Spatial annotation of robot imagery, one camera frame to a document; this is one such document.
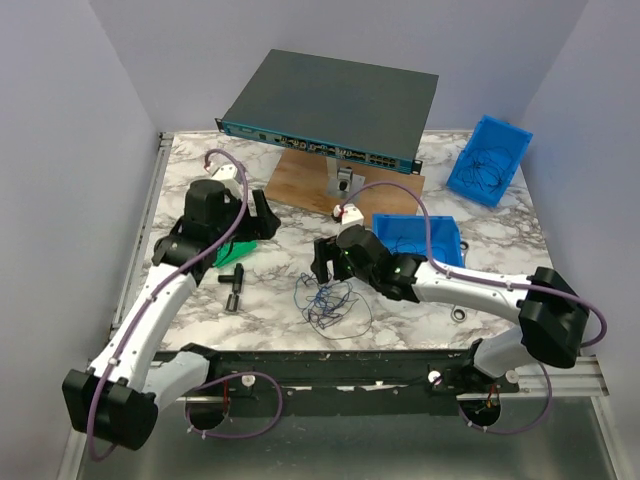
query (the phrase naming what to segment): blue storage box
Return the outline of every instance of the blue storage box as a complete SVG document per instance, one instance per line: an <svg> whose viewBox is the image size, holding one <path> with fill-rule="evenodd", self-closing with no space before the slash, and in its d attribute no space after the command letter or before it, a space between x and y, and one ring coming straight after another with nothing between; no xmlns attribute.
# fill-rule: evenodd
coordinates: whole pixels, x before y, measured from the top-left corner
<svg viewBox="0 0 640 480"><path fill-rule="evenodd" d="M436 260L464 267L460 252L460 231L453 217L430 217L431 248ZM391 252L427 254L424 217L418 215L373 214L373 233Z"/></svg>
<svg viewBox="0 0 640 480"><path fill-rule="evenodd" d="M511 183L532 133L487 115L460 152L447 186L478 203L495 207Z"/></svg>

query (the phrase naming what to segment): marble tabletop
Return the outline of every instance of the marble tabletop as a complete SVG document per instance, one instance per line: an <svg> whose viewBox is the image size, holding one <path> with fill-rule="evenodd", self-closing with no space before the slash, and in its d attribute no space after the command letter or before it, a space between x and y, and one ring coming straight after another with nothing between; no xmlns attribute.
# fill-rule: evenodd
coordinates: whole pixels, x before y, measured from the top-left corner
<svg viewBox="0 0 640 480"><path fill-rule="evenodd" d="M518 170L499 206L485 208L445 187L468 133L425 132L417 158L424 161L426 181L422 198L429 213L455 218L463 240L469 244L467 268L503 273L533 273L536 266L551 266L542 231L531 198ZM204 152L224 148L246 166L252 189L264 188L274 171L282 148L232 138L220 133L184 133L175 136L164 176L158 206L146 246L141 281L151 265L155 241L166 235L182 214L190 182L207 178ZM221 165L222 156L213 157ZM373 312L371 328L361 336L328 340L305 322L293 299L296 280L310 273L313 240L337 233L328 216L297 207L270 202L282 220L274 239L241 261L245 280L237 313L224 310L230 285L217 282L217 273L230 273L233 263L210 270L195 294L183 305L162 342L163 349L179 349L189 342L220 350L317 350L317 349L410 349L464 348L475 339L500 333L506 320L473 310L463 323L451 318L451 305L394 302L368 285L350 280ZM304 303L312 288L302 286L298 299ZM322 333L331 338L364 332L370 322L367 305L357 301L337 325Z"/></svg>

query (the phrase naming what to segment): gray wall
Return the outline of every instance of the gray wall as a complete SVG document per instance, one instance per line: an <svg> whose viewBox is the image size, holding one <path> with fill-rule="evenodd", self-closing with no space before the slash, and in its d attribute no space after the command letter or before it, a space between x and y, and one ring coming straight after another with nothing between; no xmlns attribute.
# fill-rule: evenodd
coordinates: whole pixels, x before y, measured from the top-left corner
<svg viewBox="0 0 640 480"><path fill-rule="evenodd" d="M522 122L554 265L609 319L594 350L629 453L640 452L639 24L637 1L591 0Z"/></svg>
<svg viewBox="0 0 640 480"><path fill-rule="evenodd" d="M428 125L517 120L586 0L91 0L162 130L214 129L271 48L441 76Z"/></svg>
<svg viewBox="0 0 640 480"><path fill-rule="evenodd" d="M0 478L56 477L60 385L105 341L156 130L86 0L0 2Z"/></svg>

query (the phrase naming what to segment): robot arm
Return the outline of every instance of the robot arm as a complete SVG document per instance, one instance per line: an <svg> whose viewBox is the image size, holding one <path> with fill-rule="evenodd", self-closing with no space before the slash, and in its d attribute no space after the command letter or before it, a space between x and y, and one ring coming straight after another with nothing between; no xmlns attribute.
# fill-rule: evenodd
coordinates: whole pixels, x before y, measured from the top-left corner
<svg viewBox="0 0 640 480"><path fill-rule="evenodd" d="M392 300L441 302L484 311L514 323L496 337L478 341L471 348L470 367L481 376L495 379L508 370L542 362L558 368L574 366L579 354L589 311L554 295L510 289L444 275L422 255L391 253L363 227L356 207L346 205L336 237L315 241L312 271L320 283L333 277L356 277ZM553 269L539 267L534 275L501 275L446 266L449 272L464 273L500 284L541 285L575 295Z"/></svg>
<svg viewBox="0 0 640 480"><path fill-rule="evenodd" d="M231 241L270 239L280 226L264 193L254 190L252 194L257 215L252 216L247 209ZM150 292L228 230L240 211L239 198L235 166L221 167L211 180L191 183L184 215L169 235L156 243L146 283L115 337L85 372L71 370L63 382L62 390L75 430L87 431L91 399L98 381L105 380L109 366L113 368L98 403L95 435L134 450L151 434L159 411L204 383L210 361L196 352L180 352L160 368L150 370L150 367L171 321L215 263L215 251L175 277L152 299L117 360L115 352Z"/></svg>

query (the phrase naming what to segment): wooden board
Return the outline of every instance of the wooden board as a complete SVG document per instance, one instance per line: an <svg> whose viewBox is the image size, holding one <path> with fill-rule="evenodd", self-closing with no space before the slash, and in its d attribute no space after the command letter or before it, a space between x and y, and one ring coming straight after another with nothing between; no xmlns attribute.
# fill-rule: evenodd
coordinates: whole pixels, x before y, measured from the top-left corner
<svg viewBox="0 0 640 480"><path fill-rule="evenodd" d="M344 160L340 161L340 166L351 167L355 175L364 176L365 184L396 182L418 195L422 194L423 176L405 175ZM265 195L269 200L329 215L341 200L326 194L328 180L325 157L286 149L269 180ZM418 209L416 201L410 195L390 186L365 190L359 195L356 205L369 226L374 213L415 215Z"/></svg>

